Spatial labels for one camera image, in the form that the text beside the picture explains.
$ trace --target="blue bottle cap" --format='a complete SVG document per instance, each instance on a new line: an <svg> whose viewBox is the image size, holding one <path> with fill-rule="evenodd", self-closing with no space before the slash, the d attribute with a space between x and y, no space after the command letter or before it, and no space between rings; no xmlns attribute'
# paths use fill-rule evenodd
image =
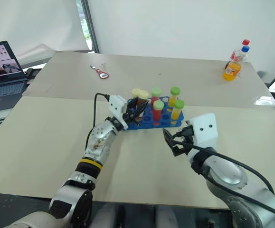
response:
<svg viewBox="0 0 275 228"><path fill-rule="evenodd" d="M249 51L249 47L248 46L243 46L241 51L242 52L248 52Z"/></svg>

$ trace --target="green cap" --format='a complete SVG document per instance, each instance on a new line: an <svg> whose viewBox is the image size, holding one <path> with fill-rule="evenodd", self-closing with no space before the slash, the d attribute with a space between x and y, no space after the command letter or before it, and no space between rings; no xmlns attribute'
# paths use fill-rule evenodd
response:
<svg viewBox="0 0 275 228"><path fill-rule="evenodd" d="M152 96L160 96L161 95L161 89L153 88L151 93L152 93Z"/></svg>
<svg viewBox="0 0 275 228"><path fill-rule="evenodd" d="M171 88L171 94L174 95L174 96L177 96L180 94L180 88L178 87L172 87Z"/></svg>
<svg viewBox="0 0 275 228"><path fill-rule="evenodd" d="M164 108L164 102L161 100L154 101L153 108L157 111L160 111Z"/></svg>
<svg viewBox="0 0 275 228"><path fill-rule="evenodd" d="M174 102L174 107L178 109L182 109L185 106L185 102L183 100L176 100Z"/></svg>

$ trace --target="red bottle cap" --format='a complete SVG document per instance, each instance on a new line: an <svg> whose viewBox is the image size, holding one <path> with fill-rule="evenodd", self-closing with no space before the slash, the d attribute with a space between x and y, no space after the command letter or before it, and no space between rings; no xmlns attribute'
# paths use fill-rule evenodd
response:
<svg viewBox="0 0 275 228"><path fill-rule="evenodd" d="M244 39L243 42L242 42L242 45L248 45L249 44L249 39Z"/></svg>

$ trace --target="black cable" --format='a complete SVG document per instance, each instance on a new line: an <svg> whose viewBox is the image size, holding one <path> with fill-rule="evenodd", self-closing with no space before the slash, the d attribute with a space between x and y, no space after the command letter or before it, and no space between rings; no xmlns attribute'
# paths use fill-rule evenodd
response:
<svg viewBox="0 0 275 228"><path fill-rule="evenodd" d="M94 97L94 113L93 113L93 128L95 127L95 119L96 119L96 102L97 102L97 96L103 96L105 97L106 94L96 93Z"/></svg>
<svg viewBox="0 0 275 228"><path fill-rule="evenodd" d="M225 155L223 155L223 154L219 154L219 153L216 153L216 152L214 152L214 151L207 150L207 149L202 148L202 147L199 147L199 146L195 146L195 145L192 145L192 144L189 144L189 143L179 142L179 141L175 141L175 140L173 140L173 142L176 143L176 144L182 145L182 146L188 146L188 147L194 148L194 149L199 150L199 151L203 151L203 152L210 153L211 155L215 155L215 156L217 156L217 157L220 157L220 158L222 158L222 159L225 159L225 160L227 160L227 161L230 161L230 162L232 162L232 163L235 163L235 164L237 164L237 165L239 165L239 166L241 166L241 167L243 167L243 168L249 170L250 172L254 173L256 176L258 176L258 177L267 185L268 189L271 188L271 189L269 189L269 190L270 190L273 194L275 194L275 193L274 193L274 190L273 190L271 184L268 182L268 180L267 180L264 176L262 176L258 171L252 169L252 168L249 167L248 165L245 165L245 164L243 164L243 163L241 163L241 162L239 162L239 161L236 161L236 160L234 160L234 159L232 159L232 158L229 158L229 157L227 157L227 156L225 156ZM230 193L230 194L233 194L233 195L235 195L235 196L238 196L238 197L240 197L240 198L242 198L242 199L245 199L245 200L247 200L247 201L249 201L249 202L252 202L252 203L254 203L254 204L256 204L256 205L258 205L258 206L260 206L260 207L262 207L262 208L264 208L264 209L266 209L266 210L268 210L268 211L270 211L270 212L272 212L272 213L275 214L275 209L274 209L274 208L272 208L272 207L270 207L270 206L268 206L268 205L266 205L266 204L264 204L264 203L262 203L262 202L260 202L260 201L258 201L258 200L255 200L255 199L253 199L253 198L251 198L251 197L248 197L248 196L246 196L246 195L243 195L243 194L241 194L241 193L238 193L238 192L236 192L236 191L233 191L233 190L231 190L231 189L229 189L229 188L227 188L227 187L225 187L225 186L223 186L223 185L221 185L221 184L215 182L212 178L210 178L208 175L206 175L206 174L204 174L204 173L201 173L201 175L202 175L206 180L208 180L210 183L212 183L212 184L214 184L215 186L221 188L222 190L224 190L224 191L226 191L226 192L228 192L228 193Z"/></svg>
<svg viewBox="0 0 275 228"><path fill-rule="evenodd" d="M102 93L96 93L95 96L94 96L94 112L93 112L93 127L92 129L89 131L89 134L86 138L86 142L85 142L85 149L87 148L88 146L88 142L89 142L89 137L90 137L90 134L92 132L92 130L94 129L95 127L95 120L96 120L96 103L97 103L97 96L100 95L100 96L103 96L105 99L107 99L109 101L110 99L110 96L108 94L102 94Z"/></svg>
<svg viewBox="0 0 275 228"><path fill-rule="evenodd" d="M237 161L237 160L234 160L234 159L232 159L232 158L229 158L229 157L227 157L227 156L225 156L225 155L223 155L223 154L220 154L220 153L217 153L217 152L214 152L214 151L211 151L211 150L207 150L207 149L205 149L205 148L202 148L202 147L199 147L199 146L195 146L195 145L193 145L193 144L184 143L184 142L180 142L180 141L176 141L176 140L173 140L173 142L176 143L176 144L182 145L182 146L187 146L187 147L191 147L191 148L194 148L194 149L196 149L196 150L199 150L199 151L207 152L207 153L209 153L209 154L211 154L211 155L215 155L215 156L217 156L217 157L220 157L220 158L222 158L222 159L225 159L225 160L227 160L227 161L229 161L229 162L232 162L232 163L234 163L234 164L237 164L237 165L243 167L244 169L246 169L246 170L252 172L252 173L255 174L258 178L260 178L260 179L265 183L265 185L268 187L268 189L269 189L273 194L275 194L275 191L274 191L273 187L271 186L271 184L269 183L269 181L268 181L262 174L260 174L258 171L254 170L254 169L251 168L250 166L248 166L248 165L246 165L246 164L244 164L244 163L241 163L241 162L239 162L239 161Z"/></svg>
<svg viewBox="0 0 275 228"><path fill-rule="evenodd" d="M240 198L242 198L242 199L245 199L245 200L247 200L247 201L249 201L249 202L252 202L252 203L254 203L254 204L256 204L256 205L258 205L258 206L260 206L260 207L262 207L262 208L264 208L264 209L266 209L266 210L268 210L268 211L270 211L270 212L272 212L272 213L275 214L275 209L274 209L274 208L272 208L272 207L270 207L270 206L267 206L266 204L261 203L261 202L258 201L258 200L255 200L255 199L250 198L250 197L248 197L248 196L245 196L245 195L243 195L243 194L241 194L241 193L238 193L238 192L236 192L236 191L233 191L233 190L231 190L231 189L229 189L229 188L227 188L227 187L225 187L225 186L223 186L223 185L221 185L221 184L215 182L212 178L208 177L208 175L206 175L206 174L204 174L204 173L202 173L201 175L202 175L206 180L208 180L210 183L214 184L215 186L219 187L220 189L222 189L222 190L224 190L224 191L226 191L226 192L228 192L228 193L230 193L230 194L232 194L232 195L235 195L235 196L238 196L238 197L240 197Z"/></svg>

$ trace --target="plastic bottle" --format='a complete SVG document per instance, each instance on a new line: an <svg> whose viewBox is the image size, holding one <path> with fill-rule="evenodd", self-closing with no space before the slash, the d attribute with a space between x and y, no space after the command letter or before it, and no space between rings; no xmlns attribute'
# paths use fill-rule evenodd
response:
<svg viewBox="0 0 275 228"><path fill-rule="evenodd" d="M164 102L161 100L157 100L153 103L153 120L154 125L159 125L159 120L161 119L161 111L164 108Z"/></svg>
<svg viewBox="0 0 275 228"><path fill-rule="evenodd" d="M171 88L171 96L169 98L169 101L168 101L168 106L170 108L173 108L174 107L174 102L177 100L177 96L180 94L180 88L178 87L172 87Z"/></svg>
<svg viewBox="0 0 275 228"><path fill-rule="evenodd" d="M183 100L176 100L174 102L174 108L171 114L172 120L177 120L180 116L181 110L185 106L185 102Z"/></svg>
<svg viewBox="0 0 275 228"><path fill-rule="evenodd" d="M236 78L237 74L242 68L244 59L246 59L246 53L248 52L248 50L249 50L248 46L243 46L240 51L235 52L234 59L230 61L230 63L228 64L223 74L223 77L227 81L231 81Z"/></svg>
<svg viewBox="0 0 275 228"><path fill-rule="evenodd" d="M153 103L160 99L161 89L153 88L151 91L152 98L151 98L151 108L153 108Z"/></svg>
<svg viewBox="0 0 275 228"><path fill-rule="evenodd" d="M243 46L247 46L249 43L250 43L249 39L244 39L242 41ZM239 48L233 50L232 55L230 56L230 60L227 62L226 66L225 66L225 69L227 68L228 64L234 59L234 56L236 55L236 52L240 51L241 49L242 49L242 46L240 46Z"/></svg>

